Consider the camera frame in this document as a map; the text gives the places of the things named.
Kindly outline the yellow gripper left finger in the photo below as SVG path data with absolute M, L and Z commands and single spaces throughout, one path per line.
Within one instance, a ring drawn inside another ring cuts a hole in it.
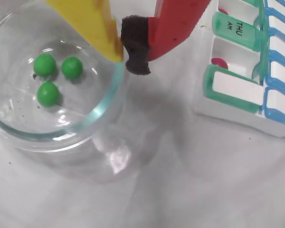
M 105 58 L 112 62 L 124 60 L 110 1 L 48 0 L 47 4 Z

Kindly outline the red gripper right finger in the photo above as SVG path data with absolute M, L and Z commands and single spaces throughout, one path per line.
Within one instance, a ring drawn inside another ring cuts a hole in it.
M 150 74 L 149 62 L 185 41 L 210 0 L 159 0 L 152 17 L 123 18 L 121 42 L 129 59 L 126 69 L 135 75 Z

